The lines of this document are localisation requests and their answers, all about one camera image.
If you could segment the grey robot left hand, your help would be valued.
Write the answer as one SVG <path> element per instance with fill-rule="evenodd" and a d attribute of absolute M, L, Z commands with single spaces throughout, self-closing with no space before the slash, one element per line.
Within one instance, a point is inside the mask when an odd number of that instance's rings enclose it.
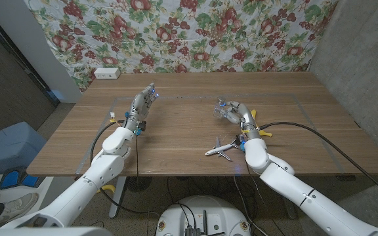
<path fill-rule="evenodd" d="M 123 128 L 131 131 L 136 130 L 139 123 L 147 118 L 149 109 L 157 97 L 158 93 L 155 91 L 154 83 L 150 83 L 144 90 L 138 93 L 131 102 Z"/>

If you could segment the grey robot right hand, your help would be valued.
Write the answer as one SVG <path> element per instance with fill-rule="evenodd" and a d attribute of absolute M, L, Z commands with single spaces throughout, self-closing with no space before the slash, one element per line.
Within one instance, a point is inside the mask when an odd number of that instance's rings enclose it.
<path fill-rule="evenodd" d="M 218 119 L 225 118 L 231 123 L 240 126 L 249 139 L 260 138 L 259 129 L 249 108 L 236 101 L 225 102 L 219 99 L 214 108 L 214 116 Z"/>

